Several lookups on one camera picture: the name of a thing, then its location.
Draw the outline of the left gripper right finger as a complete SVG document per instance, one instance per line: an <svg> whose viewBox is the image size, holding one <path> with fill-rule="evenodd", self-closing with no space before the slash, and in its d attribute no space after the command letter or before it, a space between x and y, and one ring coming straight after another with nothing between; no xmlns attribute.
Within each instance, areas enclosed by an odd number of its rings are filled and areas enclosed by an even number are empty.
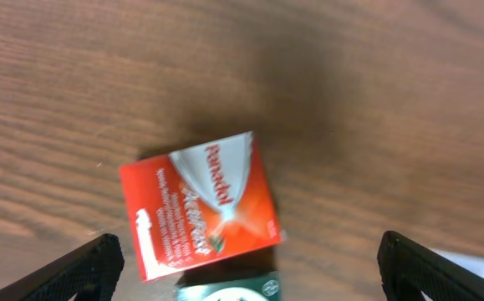
<svg viewBox="0 0 484 301"><path fill-rule="evenodd" d="M484 301L484 278L398 232L383 234L377 261L389 301Z"/></svg>

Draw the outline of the red Panadol box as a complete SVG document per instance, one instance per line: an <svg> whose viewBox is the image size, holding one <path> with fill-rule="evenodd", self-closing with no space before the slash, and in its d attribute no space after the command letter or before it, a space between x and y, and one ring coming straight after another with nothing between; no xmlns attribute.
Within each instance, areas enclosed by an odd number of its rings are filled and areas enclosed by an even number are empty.
<svg viewBox="0 0 484 301"><path fill-rule="evenodd" d="M122 165L120 180L143 281L283 240L251 131Z"/></svg>

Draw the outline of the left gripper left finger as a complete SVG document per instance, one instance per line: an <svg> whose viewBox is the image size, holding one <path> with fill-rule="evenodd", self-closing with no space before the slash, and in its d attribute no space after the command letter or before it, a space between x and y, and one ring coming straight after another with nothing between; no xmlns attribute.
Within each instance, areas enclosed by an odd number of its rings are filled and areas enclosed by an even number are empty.
<svg viewBox="0 0 484 301"><path fill-rule="evenodd" d="M105 233L0 289L0 301L110 301L125 265L120 240Z"/></svg>

